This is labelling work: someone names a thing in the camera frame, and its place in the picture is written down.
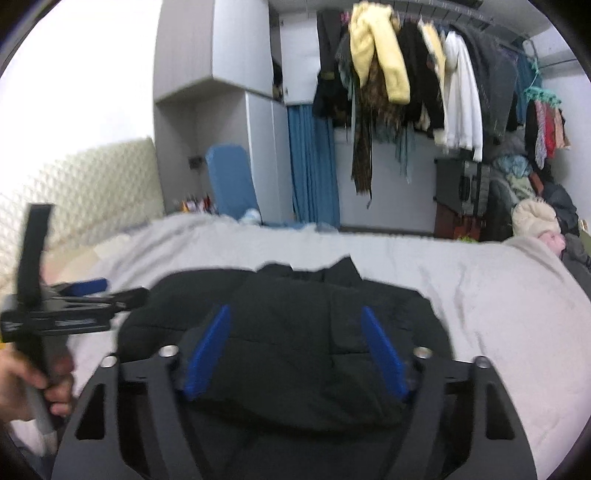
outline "wooden cabinet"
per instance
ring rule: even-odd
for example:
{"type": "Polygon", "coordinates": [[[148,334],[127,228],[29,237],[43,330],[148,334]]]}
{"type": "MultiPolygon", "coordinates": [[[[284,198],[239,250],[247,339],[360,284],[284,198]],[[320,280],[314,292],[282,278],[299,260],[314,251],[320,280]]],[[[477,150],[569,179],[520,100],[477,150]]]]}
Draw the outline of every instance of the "wooden cabinet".
{"type": "Polygon", "coordinates": [[[234,86],[272,96],[265,0],[164,0],[154,57],[154,100],[204,98],[234,86]]]}

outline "blue chair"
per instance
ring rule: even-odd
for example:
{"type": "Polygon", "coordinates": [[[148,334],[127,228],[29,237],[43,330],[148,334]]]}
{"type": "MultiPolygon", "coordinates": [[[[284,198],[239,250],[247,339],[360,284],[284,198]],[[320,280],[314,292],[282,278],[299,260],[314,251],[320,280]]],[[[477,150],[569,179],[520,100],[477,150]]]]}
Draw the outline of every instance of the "blue chair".
{"type": "MultiPolygon", "coordinates": [[[[239,145],[215,145],[205,155],[209,181],[220,215],[228,215],[240,220],[247,210],[261,211],[256,200],[255,186],[252,182],[250,159],[239,145]]],[[[267,223],[271,228],[292,228],[300,230],[305,223],[267,223]]]]}

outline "human hand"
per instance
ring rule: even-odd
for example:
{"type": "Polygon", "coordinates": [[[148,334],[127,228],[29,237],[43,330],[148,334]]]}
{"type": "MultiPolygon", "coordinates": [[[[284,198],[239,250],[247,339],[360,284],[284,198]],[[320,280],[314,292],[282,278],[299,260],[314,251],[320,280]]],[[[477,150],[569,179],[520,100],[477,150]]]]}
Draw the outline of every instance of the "human hand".
{"type": "Polygon", "coordinates": [[[44,391],[51,402],[53,415],[67,417],[72,412],[72,388],[74,385],[74,361],[71,356],[57,359],[51,366],[60,377],[57,385],[47,388],[49,381],[29,359],[11,345],[0,350],[0,421],[32,420],[33,414],[27,403],[25,383],[44,391]]]}

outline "white bedsheet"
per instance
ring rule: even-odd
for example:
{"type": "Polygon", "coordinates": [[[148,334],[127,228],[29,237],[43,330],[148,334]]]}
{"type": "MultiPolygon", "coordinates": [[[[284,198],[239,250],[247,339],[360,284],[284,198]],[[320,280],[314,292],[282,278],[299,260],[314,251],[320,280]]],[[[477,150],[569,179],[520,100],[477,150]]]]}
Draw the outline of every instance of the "white bedsheet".
{"type": "MultiPolygon", "coordinates": [[[[465,244],[272,230],[183,214],[135,235],[90,276],[104,276],[119,290],[151,287],[178,270],[256,269],[271,261],[316,269],[345,255],[363,277],[427,297],[450,333],[457,359],[486,355],[494,362],[524,425],[538,477],[545,480],[591,415],[591,303],[536,239],[465,244]]],[[[115,350],[115,335],[71,339],[77,390],[115,350]]]]}

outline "cream padded wall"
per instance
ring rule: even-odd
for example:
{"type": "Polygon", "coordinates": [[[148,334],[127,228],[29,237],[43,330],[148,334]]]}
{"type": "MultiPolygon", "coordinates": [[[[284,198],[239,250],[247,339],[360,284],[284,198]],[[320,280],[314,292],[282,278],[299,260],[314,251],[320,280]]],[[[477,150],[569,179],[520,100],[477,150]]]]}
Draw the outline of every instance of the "cream padded wall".
{"type": "Polygon", "coordinates": [[[12,278],[29,203],[54,203],[48,250],[94,245],[164,216],[151,138],[106,145],[44,166],[0,194],[0,288],[12,278]]]}

